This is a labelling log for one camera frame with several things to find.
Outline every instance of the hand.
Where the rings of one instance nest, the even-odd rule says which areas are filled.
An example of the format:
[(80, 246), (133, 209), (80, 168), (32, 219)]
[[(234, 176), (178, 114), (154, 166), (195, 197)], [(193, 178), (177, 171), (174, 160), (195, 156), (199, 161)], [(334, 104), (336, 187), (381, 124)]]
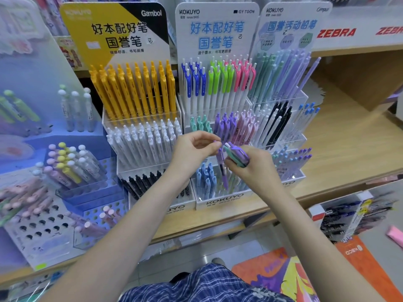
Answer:
[(220, 147), (220, 138), (215, 134), (201, 130), (183, 134), (178, 137), (169, 169), (189, 179), (203, 160), (215, 155)]
[(242, 145), (241, 148), (250, 158), (247, 167), (237, 166), (229, 157), (224, 160), (224, 163), (260, 198), (268, 198), (269, 201), (276, 198), (284, 188), (270, 153), (247, 145)]

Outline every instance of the person's right hand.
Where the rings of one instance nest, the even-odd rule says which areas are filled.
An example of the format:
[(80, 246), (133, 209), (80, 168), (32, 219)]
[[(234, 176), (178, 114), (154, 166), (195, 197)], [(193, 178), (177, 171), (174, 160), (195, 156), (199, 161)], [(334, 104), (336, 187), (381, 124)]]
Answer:
[(225, 164), (260, 198), (269, 201), (276, 198), (284, 188), (270, 153), (248, 145), (242, 145), (241, 148), (250, 158), (247, 167), (237, 166), (229, 157), (225, 159)]

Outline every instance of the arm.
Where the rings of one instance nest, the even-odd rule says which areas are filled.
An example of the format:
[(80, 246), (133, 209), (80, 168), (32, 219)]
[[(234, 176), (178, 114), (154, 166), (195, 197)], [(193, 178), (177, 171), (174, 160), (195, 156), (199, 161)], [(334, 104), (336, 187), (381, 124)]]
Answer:
[(250, 157), (247, 167), (237, 167), (228, 158), (225, 163), (281, 222), (320, 301), (385, 302), (285, 190), (270, 153), (249, 146), (242, 148)]
[(172, 161), (156, 183), (108, 234), (75, 263), (42, 302), (115, 302), (156, 233), (172, 200), (219, 137), (196, 131), (178, 137)]

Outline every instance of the plaid clothing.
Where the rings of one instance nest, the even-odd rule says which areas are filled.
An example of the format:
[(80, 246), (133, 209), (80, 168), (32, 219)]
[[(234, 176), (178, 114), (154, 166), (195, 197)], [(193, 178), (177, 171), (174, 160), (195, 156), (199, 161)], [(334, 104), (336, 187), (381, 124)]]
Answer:
[(264, 287), (252, 287), (219, 264), (207, 264), (175, 284), (142, 285), (124, 293), (119, 302), (293, 302)]

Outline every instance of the floor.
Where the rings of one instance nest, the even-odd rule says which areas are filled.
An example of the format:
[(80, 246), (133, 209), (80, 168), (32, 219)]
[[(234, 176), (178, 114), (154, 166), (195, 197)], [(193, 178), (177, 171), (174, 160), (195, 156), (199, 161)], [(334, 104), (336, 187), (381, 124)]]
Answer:
[(139, 285), (169, 282), (178, 273), (193, 272), (216, 257), (223, 259), (227, 268), (232, 269), (238, 263), (282, 246), (290, 256), (295, 255), (281, 225), (241, 233), (232, 240), (228, 236), (219, 237), (139, 263), (124, 291)]

